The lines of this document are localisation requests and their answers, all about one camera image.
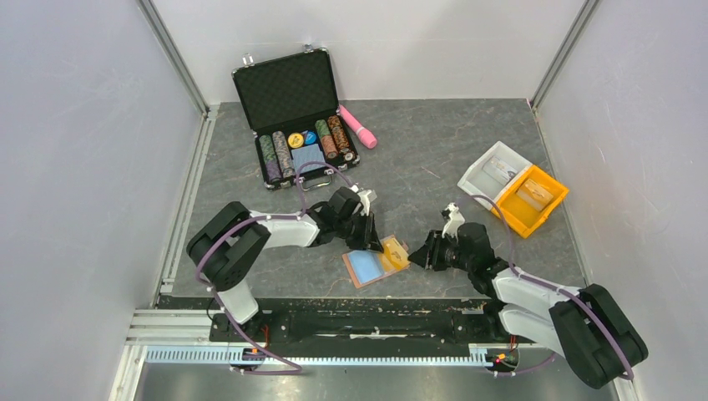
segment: orange bin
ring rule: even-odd
[[[534,180],[553,195],[553,199],[541,211],[534,209],[516,193],[521,185],[529,179]],[[509,227],[522,238],[528,238],[532,232],[546,222],[551,211],[560,205],[568,192],[568,188],[563,184],[546,174],[538,166],[532,165],[499,197],[497,205],[504,213]],[[493,208],[492,213],[499,217],[496,209]]]

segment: plastic container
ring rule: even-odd
[[[541,185],[545,190],[553,195],[553,199],[541,210],[537,211],[522,197],[517,191],[526,180],[533,180]],[[568,194],[569,190],[563,184],[541,170],[538,166],[532,165],[522,174],[517,175],[508,188],[499,196],[497,205],[504,213],[509,227],[516,231],[522,238],[528,238],[532,232],[536,231],[549,218],[551,211],[555,209]],[[496,210],[492,213],[499,217]]]
[[[517,171],[516,176],[506,184],[499,182],[498,175],[490,175],[488,166],[485,168],[486,164],[495,156]],[[458,182],[458,187],[469,195],[486,195],[498,204],[500,196],[506,193],[511,186],[515,185],[518,182],[518,178],[532,165],[530,161],[499,141],[469,166]],[[492,210],[492,206],[485,200],[477,199],[476,201],[487,210]]]

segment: poker chip case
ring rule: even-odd
[[[231,77],[248,124],[253,130],[255,150],[267,189],[278,190],[295,184],[295,176],[288,176],[292,169],[286,167],[290,165],[284,165],[282,160],[282,157],[288,155],[291,162],[295,163],[295,169],[303,164],[303,160],[325,161],[339,170],[359,164],[360,157],[351,132],[339,116],[339,99],[336,96],[330,55],[326,49],[306,46],[303,53],[261,63],[252,63],[251,60],[247,54],[244,57],[245,66],[235,69]],[[341,129],[330,125],[331,138],[327,139],[318,131],[322,129],[320,120],[334,125],[339,121]],[[289,138],[297,133],[305,135],[306,131],[316,133],[314,144],[300,145],[302,147],[295,145],[295,149],[292,144],[301,142],[299,138],[293,138],[294,140],[284,144],[283,135],[279,134],[281,132]],[[332,151],[334,142],[336,155]],[[301,173],[300,179],[306,190],[328,185],[332,181],[334,171],[330,168],[307,166],[305,169],[307,171]],[[314,181],[322,181],[324,177],[329,180],[312,184]]]

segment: pink bottle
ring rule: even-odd
[[[341,117],[344,119],[346,125],[348,125],[349,128],[357,134],[357,137],[364,144],[364,146],[369,149],[374,149],[374,146],[376,146],[377,143],[377,139],[374,134],[372,134],[370,130],[364,128],[362,123],[357,121],[357,119],[349,113],[349,110],[341,104],[339,105],[339,112],[341,113]]]

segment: metal latch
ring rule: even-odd
[[[244,54],[244,57],[242,60],[244,60],[244,65],[246,67],[250,67],[251,65],[253,65],[253,56],[251,56],[250,53]]]

